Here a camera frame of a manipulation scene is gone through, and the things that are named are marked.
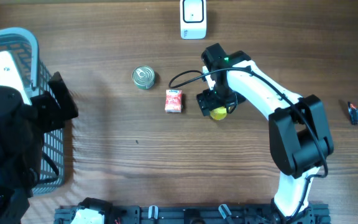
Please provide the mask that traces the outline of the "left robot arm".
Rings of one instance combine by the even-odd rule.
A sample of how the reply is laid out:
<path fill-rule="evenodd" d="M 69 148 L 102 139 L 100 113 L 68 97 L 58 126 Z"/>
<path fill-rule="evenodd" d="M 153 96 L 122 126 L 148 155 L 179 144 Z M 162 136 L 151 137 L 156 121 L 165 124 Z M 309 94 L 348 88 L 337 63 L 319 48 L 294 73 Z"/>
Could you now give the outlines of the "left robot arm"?
<path fill-rule="evenodd" d="M 64 128 L 78 108 L 58 72 L 47 87 L 28 97 L 14 57 L 0 52 L 0 223 L 20 223 L 33 188 L 59 178 L 44 135 Z"/>

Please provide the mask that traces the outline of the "red white tissue pack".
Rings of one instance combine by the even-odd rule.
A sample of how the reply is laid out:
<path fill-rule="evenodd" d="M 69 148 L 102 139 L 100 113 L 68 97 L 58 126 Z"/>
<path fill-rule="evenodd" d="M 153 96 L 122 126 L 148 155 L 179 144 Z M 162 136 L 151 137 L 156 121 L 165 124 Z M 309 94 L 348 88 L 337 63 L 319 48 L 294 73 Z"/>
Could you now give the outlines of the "red white tissue pack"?
<path fill-rule="evenodd" d="M 181 113 L 182 91 L 166 90 L 165 111 L 167 113 Z"/>

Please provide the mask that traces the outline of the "green tin can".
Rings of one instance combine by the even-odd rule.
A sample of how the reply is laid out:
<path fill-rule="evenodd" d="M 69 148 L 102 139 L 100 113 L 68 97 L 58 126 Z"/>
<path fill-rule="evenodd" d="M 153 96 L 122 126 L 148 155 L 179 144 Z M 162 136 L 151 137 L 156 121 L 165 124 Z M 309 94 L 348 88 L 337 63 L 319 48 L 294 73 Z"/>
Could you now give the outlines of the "green tin can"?
<path fill-rule="evenodd" d="M 155 72 L 150 66 L 142 65 L 134 69 L 132 79 L 137 88 L 148 90 L 155 83 Z"/>

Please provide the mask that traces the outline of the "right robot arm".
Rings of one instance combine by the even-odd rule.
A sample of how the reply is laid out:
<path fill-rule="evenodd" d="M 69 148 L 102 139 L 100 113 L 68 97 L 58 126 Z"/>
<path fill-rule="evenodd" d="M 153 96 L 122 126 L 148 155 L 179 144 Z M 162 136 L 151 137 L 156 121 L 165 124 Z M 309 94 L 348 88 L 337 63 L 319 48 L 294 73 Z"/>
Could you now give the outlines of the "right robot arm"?
<path fill-rule="evenodd" d="M 268 120 L 270 154 L 280 170 L 273 209 L 282 223 L 298 221 L 308 208 L 315 178 L 328 175 L 326 158 L 334 151 L 323 102 L 302 97 L 264 74 L 243 51 L 228 55 L 219 44 L 201 54 L 208 89 L 196 99 L 203 116 L 222 108 L 231 114 L 249 101 Z"/>

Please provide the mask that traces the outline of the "yellow bottle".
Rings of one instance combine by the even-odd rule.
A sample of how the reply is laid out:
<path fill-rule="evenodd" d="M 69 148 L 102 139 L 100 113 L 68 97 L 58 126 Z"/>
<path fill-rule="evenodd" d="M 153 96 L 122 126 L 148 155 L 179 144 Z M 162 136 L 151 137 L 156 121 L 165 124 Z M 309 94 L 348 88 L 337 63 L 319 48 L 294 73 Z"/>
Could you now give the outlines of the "yellow bottle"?
<path fill-rule="evenodd" d="M 210 117 L 216 121 L 223 120 L 227 116 L 227 110 L 224 106 L 210 111 Z"/>

